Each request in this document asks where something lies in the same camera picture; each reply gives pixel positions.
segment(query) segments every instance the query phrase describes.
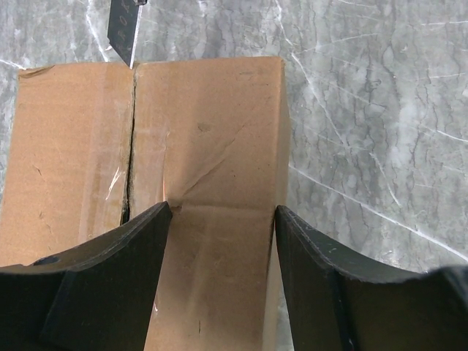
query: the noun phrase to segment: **brown cardboard box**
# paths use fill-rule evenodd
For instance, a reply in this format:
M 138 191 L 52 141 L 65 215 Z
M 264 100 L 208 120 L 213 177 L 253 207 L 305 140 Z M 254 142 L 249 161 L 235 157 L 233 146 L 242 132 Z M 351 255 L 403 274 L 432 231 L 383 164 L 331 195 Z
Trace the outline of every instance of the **brown cardboard box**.
M 94 228 L 118 225 L 121 206 L 112 206 L 112 221 L 105 222 L 100 206 L 108 206 L 103 199 L 109 194 L 123 203 L 119 182 L 130 169 L 131 216 L 161 200 L 168 200 L 174 213 L 146 350 L 274 350 L 279 266 L 276 255 L 270 262 L 271 235 L 275 206 L 285 201 L 290 137 L 282 60 L 141 64 L 134 78 L 117 64 L 58 68 L 30 83 L 20 79 L 0 222 L 1 263 L 32 261 L 74 246 L 83 225 L 91 235 Z M 78 77 L 87 69 L 92 74 Z M 91 82 L 88 90 L 75 76 Z M 135 101 L 129 103 L 134 85 Z M 75 98 L 61 97 L 64 89 L 75 91 Z M 46 112 L 38 112 L 42 106 L 32 103 L 37 100 Z M 132 130 L 127 116 L 133 105 L 127 167 Z M 64 118 L 64 110 L 73 118 L 101 122 L 82 131 Z M 125 122 L 115 123 L 116 116 L 126 116 Z M 54 129 L 44 121 L 53 121 Z M 121 127 L 127 133 L 115 132 Z M 37 130 L 44 137 L 34 136 L 31 144 Z M 95 147 L 87 143 L 94 133 L 106 131 L 121 138 L 104 136 Z M 44 140 L 55 143 L 44 146 Z M 109 159 L 121 161 L 107 165 L 104 157 L 81 153 L 103 155 L 101 148 Z M 38 175 L 24 159 L 34 150 L 41 160 L 40 166 L 34 163 L 40 173 L 32 168 Z M 41 185 L 42 170 L 53 179 L 53 191 Z M 21 178 L 22 173 L 28 177 Z M 22 189 L 24 181 L 35 183 Z M 56 186 L 61 181 L 66 186 Z M 53 205 L 44 224 L 40 213 L 48 197 Z M 27 212 L 36 217 L 28 214 L 31 219 L 16 223 Z M 41 225 L 40 236 L 32 240 Z M 46 252 L 54 241 L 61 245 Z

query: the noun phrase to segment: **marble surface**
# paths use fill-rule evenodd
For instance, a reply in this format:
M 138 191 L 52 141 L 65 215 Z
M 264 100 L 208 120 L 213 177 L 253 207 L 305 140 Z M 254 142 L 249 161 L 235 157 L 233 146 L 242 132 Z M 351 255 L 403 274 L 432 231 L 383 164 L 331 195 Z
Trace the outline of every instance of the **marble surface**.
M 116 61 L 109 0 L 0 0 L 0 189 L 17 70 Z M 468 261 L 465 1 L 149 0 L 137 61 L 280 55 L 288 205 L 374 259 Z M 278 350 L 291 350 L 284 304 Z

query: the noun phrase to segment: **blade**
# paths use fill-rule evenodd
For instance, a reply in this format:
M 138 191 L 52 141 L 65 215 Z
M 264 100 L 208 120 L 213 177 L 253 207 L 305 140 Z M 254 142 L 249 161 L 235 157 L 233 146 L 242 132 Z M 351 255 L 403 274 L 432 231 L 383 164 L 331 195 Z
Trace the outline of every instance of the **blade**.
M 148 0 L 112 0 L 110 3 L 107 38 L 130 69 L 135 60 L 143 5 L 147 2 Z

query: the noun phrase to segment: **marble floor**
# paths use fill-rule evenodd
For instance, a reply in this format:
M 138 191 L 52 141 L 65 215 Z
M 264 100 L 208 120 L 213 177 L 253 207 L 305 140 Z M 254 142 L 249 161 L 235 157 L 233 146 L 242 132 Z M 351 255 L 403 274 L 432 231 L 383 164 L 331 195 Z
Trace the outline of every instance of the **marble floor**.
M 106 38 L 110 0 L 0 5 L 2 189 L 17 70 L 118 57 Z M 143 9 L 137 61 L 264 55 L 287 62 L 289 207 L 391 265 L 466 263 L 466 2 L 149 0 Z M 278 350 L 292 350 L 280 310 Z

